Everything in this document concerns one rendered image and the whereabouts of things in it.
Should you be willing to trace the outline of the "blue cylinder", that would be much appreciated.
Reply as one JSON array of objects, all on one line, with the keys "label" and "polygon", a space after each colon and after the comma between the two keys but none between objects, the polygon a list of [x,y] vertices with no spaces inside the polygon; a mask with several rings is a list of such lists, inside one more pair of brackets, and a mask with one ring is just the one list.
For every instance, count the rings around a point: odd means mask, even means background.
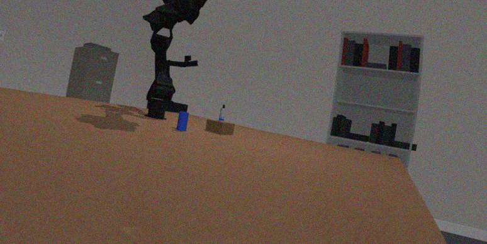
[{"label": "blue cylinder", "polygon": [[189,113],[179,112],[179,119],[177,122],[177,130],[186,131],[187,123],[188,123]]}]

